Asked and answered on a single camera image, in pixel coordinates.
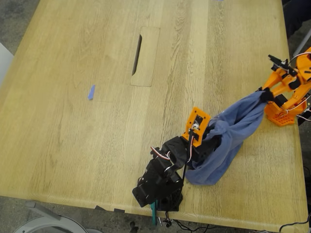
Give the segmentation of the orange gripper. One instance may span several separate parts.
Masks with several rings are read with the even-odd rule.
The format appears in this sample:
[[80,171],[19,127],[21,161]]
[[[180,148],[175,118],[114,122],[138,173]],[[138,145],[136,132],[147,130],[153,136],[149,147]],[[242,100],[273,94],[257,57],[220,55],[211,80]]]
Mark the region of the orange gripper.
[[292,76],[280,68],[272,72],[266,83],[258,89],[261,101],[275,101],[275,97],[296,90],[301,85],[299,77]]

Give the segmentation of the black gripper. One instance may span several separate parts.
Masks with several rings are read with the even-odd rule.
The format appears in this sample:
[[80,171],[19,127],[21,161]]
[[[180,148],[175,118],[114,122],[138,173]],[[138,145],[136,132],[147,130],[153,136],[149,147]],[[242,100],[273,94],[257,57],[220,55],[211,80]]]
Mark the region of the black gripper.
[[203,162],[219,146],[219,137],[214,136],[209,140],[202,141],[198,147],[192,147],[191,159],[195,162]]

